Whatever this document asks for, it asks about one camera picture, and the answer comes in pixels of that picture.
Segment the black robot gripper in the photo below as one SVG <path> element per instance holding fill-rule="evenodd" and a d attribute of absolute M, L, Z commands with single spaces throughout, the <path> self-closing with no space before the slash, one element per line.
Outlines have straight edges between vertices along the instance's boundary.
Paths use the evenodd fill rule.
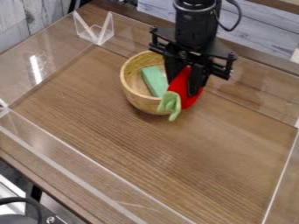
<path fill-rule="evenodd" d="M 163 55 L 168 82 L 184 67 L 191 67 L 187 80 L 188 97 L 194 97 L 206 86 L 211 75 L 227 80 L 238 55 L 218 40 L 218 29 L 230 28 L 220 22 L 222 1 L 174 1 L 176 12 L 174 27 L 152 26 L 150 50 Z"/>

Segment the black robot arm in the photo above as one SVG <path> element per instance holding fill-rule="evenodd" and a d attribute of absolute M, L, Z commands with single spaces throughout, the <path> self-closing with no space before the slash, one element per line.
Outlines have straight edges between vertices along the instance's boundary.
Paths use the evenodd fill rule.
<path fill-rule="evenodd" d="M 220 22 L 222 0 L 174 0 L 175 27 L 152 26 L 150 50 L 163 55 L 168 82 L 188 67 L 187 97 L 194 97 L 206 86 L 211 75 L 230 79 L 238 54 L 218 41 L 218 29 L 235 30 L 242 9 L 235 0 L 227 0 L 238 9 L 238 22 L 231 28 Z"/>

